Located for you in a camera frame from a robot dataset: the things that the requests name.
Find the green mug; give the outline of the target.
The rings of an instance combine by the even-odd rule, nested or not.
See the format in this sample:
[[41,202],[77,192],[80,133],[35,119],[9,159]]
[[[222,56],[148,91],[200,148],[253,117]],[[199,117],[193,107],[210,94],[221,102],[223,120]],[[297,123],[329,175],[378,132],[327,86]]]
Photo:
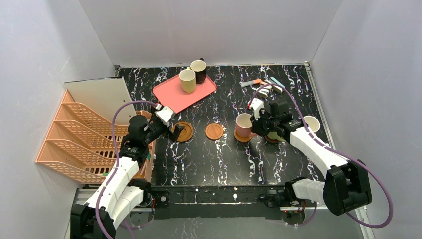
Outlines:
[[278,136],[276,132],[270,132],[267,137],[269,137],[270,139],[276,139],[279,140],[279,142],[286,142],[285,139],[283,139],[282,137]]

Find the dark brown wooden coaster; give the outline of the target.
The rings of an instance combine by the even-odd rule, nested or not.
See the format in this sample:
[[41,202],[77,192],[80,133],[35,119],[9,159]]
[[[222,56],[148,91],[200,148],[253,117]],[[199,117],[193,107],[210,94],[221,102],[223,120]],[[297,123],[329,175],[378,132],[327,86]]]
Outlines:
[[264,137],[266,139],[267,142],[272,143],[272,144],[277,144],[279,143],[279,140],[276,139],[270,139],[269,137],[265,136]]

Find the light wooden coaster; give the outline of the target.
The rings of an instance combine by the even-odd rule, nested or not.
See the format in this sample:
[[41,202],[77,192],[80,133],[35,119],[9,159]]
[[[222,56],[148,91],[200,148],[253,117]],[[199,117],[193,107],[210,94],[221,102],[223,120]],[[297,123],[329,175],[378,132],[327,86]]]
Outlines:
[[234,137],[237,141],[242,142],[242,143],[249,142],[252,139],[252,136],[247,136],[247,137],[239,136],[236,130],[234,131]]

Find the brown grooved wooden coaster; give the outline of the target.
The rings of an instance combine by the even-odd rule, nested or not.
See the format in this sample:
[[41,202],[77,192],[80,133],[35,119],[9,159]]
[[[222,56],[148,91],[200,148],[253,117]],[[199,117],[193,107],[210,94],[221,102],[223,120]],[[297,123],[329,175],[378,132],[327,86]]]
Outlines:
[[181,122],[178,122],[177,124],[175,124],[173,126],[172,130],[174,130],[177,125],[184,127],[182,132],[180,133],[178,139],[177,139],[177,142],[187,142],[187,141],[189,141],[193,137],[193,134],[194,134],[193,126],[188,122],[181,121]]

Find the pink serving tray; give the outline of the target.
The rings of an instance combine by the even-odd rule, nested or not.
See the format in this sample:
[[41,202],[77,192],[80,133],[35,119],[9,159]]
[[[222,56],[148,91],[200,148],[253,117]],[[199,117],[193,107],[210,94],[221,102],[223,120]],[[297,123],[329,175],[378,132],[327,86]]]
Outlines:
[[179,75],[175,75],[155,86],[153,94],[162,105],[170,107],[175,113],[179,113],[214,93],[216,89],[217,85],[215,82],[209,76],[206,76],[205,81],[196,85],[196,89],[192,93],[186,93],[181,87]]

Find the plain brown coaster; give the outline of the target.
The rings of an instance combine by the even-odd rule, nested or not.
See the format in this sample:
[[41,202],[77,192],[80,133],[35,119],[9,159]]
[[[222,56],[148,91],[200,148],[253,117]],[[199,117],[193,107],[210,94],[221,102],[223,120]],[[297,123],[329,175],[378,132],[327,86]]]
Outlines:
[[211,123],[206,127],[205,135],[209,140],[219,140],[224,135],[224,129],[218,123]]

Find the pink mug large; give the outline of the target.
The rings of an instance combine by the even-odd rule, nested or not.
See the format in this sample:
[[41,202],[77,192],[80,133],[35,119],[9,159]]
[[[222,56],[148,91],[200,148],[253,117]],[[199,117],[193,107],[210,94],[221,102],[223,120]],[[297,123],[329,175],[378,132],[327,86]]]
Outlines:
[[308,128],[312,130],[313,133],[316,133],[321,128],[321,123],[316,117],[313,116],[304,116],[305,123],[308,125]]

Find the yellow-green mug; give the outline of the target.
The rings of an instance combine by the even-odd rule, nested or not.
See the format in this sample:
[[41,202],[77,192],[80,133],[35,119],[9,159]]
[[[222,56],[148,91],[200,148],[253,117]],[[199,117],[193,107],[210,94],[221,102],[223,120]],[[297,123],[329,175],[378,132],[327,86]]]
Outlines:
[[192,93],[196,89],[196,74],[193,70],[182,70],[179,73],[179,79],[185,93]]

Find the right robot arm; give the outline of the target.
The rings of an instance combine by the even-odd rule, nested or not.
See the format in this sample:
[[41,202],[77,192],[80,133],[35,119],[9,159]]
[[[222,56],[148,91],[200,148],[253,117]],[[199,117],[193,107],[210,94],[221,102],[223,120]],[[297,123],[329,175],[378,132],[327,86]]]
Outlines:
[[305,177],[288,181],[282,199],[323,203],[337,216],[372,202],[368,172],[362,162],[347,161],[333,153],[306,124],[293,119],[286,102],[265,106],[262,100],[253,99],[247,108],[253,112],[250,120],[254,134],[268,136],[274,132],[304,154],[325,178],[323,182]]

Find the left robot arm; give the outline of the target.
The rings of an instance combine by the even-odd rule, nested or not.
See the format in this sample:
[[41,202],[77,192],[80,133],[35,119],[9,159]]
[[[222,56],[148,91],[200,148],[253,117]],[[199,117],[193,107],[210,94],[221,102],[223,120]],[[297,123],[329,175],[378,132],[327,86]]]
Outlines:
[[118,159],[99,188],[70,214],[72,239],[113,239],[131,210],[144,201],[144,189],[130,181],[147,160],[148,145],[163,135],[177,141],[182,126],[171,129],[153,115],[136,115],[129,121],[128,135],[122,139]]

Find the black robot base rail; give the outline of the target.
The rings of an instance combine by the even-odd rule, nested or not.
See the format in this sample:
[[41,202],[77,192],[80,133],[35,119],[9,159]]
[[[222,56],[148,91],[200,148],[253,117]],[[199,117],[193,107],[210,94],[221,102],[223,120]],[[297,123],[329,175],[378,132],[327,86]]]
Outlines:
[[115,236],[124,220],[139,212],[149,212],[156,220],[259,217],[294,225],[306,221],[306,209],[326,209],[322,199],[296,198],[283,185],[153,186],[138,181],[124,189],[113,207],[97,202],[100,191],[100,186],[78,191],[70,214],[71,238],[103,238],[98,219]]

